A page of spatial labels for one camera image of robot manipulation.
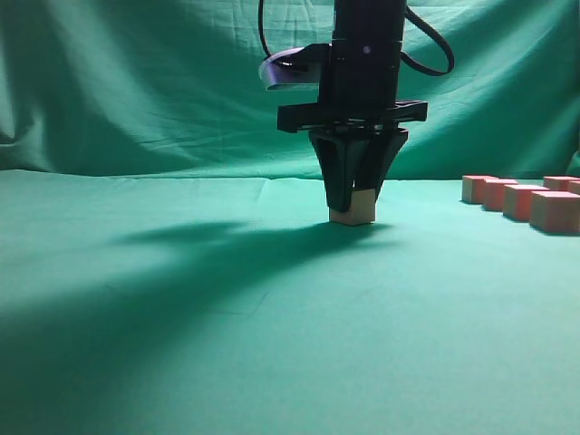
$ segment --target green backdrop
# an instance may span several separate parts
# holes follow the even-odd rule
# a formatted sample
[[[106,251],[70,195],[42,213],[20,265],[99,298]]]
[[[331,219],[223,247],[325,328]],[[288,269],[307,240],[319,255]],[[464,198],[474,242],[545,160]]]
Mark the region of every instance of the green backdrop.
[[[401,70],[430,103],[390,177],[580,173],[576,0],[414,0],[452,44],[444,78]],[[80,175],[319,178],[265,92],[257,0],[0,0],[0,169]],[[273,51],[326,42],[333,1],[266,0]],[[442,67],[412,25],[405,48]]]

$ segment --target cube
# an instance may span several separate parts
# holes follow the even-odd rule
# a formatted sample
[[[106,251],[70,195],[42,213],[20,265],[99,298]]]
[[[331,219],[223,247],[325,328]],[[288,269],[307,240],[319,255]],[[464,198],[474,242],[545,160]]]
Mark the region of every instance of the cube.
[[[483,204],[485,192],[485,180],[497,179],[489,175],[465,175],[463,176],[463,190],[461,200],[468,204]]]
[[[330,221],[348,226],[371,224],[376,219],[376,200],[374,188],[355,190],[348,211],[342,213],[330,209]]]
[[[533,192],[529,223],[547,233],[580,232],[580,195],[553,190]]]
[[[580,195],[580,181],[570,181],[568,191]]]
[[[503,211],[506,185],[517,184],[514,179],[486,179],[483,193],[483,208],[488,211]]]
[[[544,177],[544,186],[550,190],[566,192],[572,181],[580,181],[580,179],[577,177]]]
[[[532,193],[537,191],[549,191],[549,188],[536,186],[534,184],[506,185],[504,192],[504,216],[519,222],[528,222],[532,209]]]

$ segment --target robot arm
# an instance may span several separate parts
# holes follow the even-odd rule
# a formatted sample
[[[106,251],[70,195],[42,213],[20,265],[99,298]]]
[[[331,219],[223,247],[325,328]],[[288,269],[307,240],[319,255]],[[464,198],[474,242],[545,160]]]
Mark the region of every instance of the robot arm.
[[[427,102],[397,101],[401,60],[422,73],[445,75],[455,65],[451,48],[406,0],[334,0],[331,43],[272,55],[263,33],[263,7],[264,0],[259,0],[258,25],[266,53],[259,75],[265,87],[318,89],[317,102],[278,108],[278,129],[309,131],[331,210],[347,212],[356,191],[373,190],[376,201],[408,139],[399,123],[427,119]],[[447,71],[432,70],[401,51],[405,18],[443,49]]]

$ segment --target black cable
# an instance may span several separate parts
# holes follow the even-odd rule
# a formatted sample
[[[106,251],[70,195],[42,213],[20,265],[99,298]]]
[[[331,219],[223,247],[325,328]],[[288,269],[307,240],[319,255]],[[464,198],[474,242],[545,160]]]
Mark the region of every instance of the black cable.
[[[432,76],[441,76],[449,74],[455,68],[455,55],[453,54],[453,50],[451,49],[450,45],[445,38],[441,36],[434,28],[430,25],[425,23],[418,15],[416,15],[408,6],[405,16],[409,21],[415,24],[420,30],[422,30],[429,38],[431,38],[440,48],[443,50],[445,55],[447,56],[447,61],[449,63],[449,67],[447,71],[437,71],[429,68],[428,66],[423,65],[422,63],[417,62],[415,59],[410,57],[405,52],[401,52],[401,59],[407,63],[413,70],[419,71],[420,73],[432,75]]]
[[[272,54],[268,50],[268,45],[266,43],[266,37],[264,36],[264,0],[259,0],[257,4],[257,27],[260,33],[260,42],[262,43],[262,48],[266,54],[266,59]]]
[[[262,48],[264,50],[264,54],[266,55],[266,59],[272,56],[270,50],[268,49],[268,45],[266,42],[266,36],[264,35],[264,1],[265,0],[258,0],[257,6],[257,26],[258,32],[260,34],[260,42],[262,43]],[[453,54],[453,50],[451,49],[450,45],[445,38],[441,36],[434,28],[430,25],[425,23],[418,15],[416,15],[408,6],[405,12],[405,17],[411,21],[413,24],[417,26],[420,30],[422,30],[428,37],[430,37],[440,48],[443,50],[445,55],[447,56],[447,60],[449,63],[449,67],[447,71],[437,71],[429,68],[428,66],[423,65],[422,63],[417,62],[415,59],[410,57],[405,52],[401,52],[401,59],[409,65],[413,70],[416,70],[420,73],[424,73],[427,75],[432,76],[441,76],[449,74],[455,68],[455,55]]]

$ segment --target held block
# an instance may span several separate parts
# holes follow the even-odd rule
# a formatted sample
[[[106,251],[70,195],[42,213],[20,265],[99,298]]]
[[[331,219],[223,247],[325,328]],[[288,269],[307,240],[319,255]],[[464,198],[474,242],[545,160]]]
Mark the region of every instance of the held block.
[[[533,184],[506,185],[504,192],[504,216],[519,222],[528,222],[532,208],[532,193],[548,190],[548,188]]]
[[[580,232],[580,195],[561,191],[533,192],[529,223],[547,233]]]
[[[376,220],[376,193],[374,188],[355,190],[351,196],[351,207],[345,213],[330,209],[330,221],[357,226],[371,224]]]
[[[580,195],[580,180],[570,181],[570,184],[568,184],[568,191]]]
[[[464,175],[461,200],[468,204],[483,204],[486,179],[497,178],[489,175]]]
[[[506,185],[517,184],[514,179],[486,179],[483,208],[487,211],[503,211]]]

